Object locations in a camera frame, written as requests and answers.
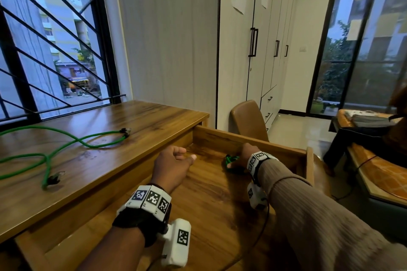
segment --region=leather chair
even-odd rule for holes
[[[231,110],[231,116],[240,135],[269,142],[263,115],[254,100],[242,102]],[[315,188],[331,197],[331,187],[324,169],[325,163],[314,154]]]

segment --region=black wire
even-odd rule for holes
[[[157,261],[159,261],[159,260],[162,259],[162,258],[167,258],[167,255],[161,255],[161,256],[158,256],[157,258],[155,258],[155,259],[150,263],[150,265],[149,265],[149,267],[146,269],[146,271],[149,271],[149,270],[151,269],[151,267],[152,267]]]
[[[269,214],[270,214],[270,205],[269,202],[267,202],[267,214],[266,214],[266,220],[264,221],[263,227],[261,228],[260,233],[258,234],[256,241],[253,243],[251,247],[249,247],[246,251],[244,251],[240,256],[237,258],[233,259],[229,264],[227,264],[225,267],[221,269],[221,271],[225,271],[229,268],[231,268],[233,265],[238,263],[244,256],[246,256],[257,244],[257,242],[260,240],[261,236],[263,235],[264,229],[266,229],[267,222],[269,220]]]
[[[370,159],[367,159],[367,160],[364,161],[362,164],[360,164],[359,167],[356,168],[356,171],[354,172],[355,176],[359,173],[359,168],[361,168],[363,164],[369,162],[371,159],[374,159],[376,156],[377,156],[377,155],[372,156]],[[338,202],[338,201],[341,200],[341,199],[344,199],[344,198],[346,198],[346,197],[349,197],[349,196],[353,193],[354,188],[355,188],[355,186],[352,186],[352,188],[350,189],[349,193],[346,194],[345,196],[342,196],[342,197],[336,197],[336,196],[333,196],[333,195],[331,195],[331,196],[333,197],[333,199],[334,199],[336,202]]]

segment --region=beige ribbed sleeve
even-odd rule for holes
[[[407,270],[407,248],[293,174],[263,162],[258,179],[303,270]]]

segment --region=gray folded cloth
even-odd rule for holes
[[[351,121],[357,127],[389,127],[396,124],[393,120],[389,120],[386,117],[377,116],[354,115]]]

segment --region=folded clothes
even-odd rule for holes
[[[354,115],[358,116],[377,116],[378,114],[371,110],[345,110],[345,116],[351,120]]]
[[[357,127],[389,127],[396,124],[393,120],[378,116],[353,115],[350,120]]]

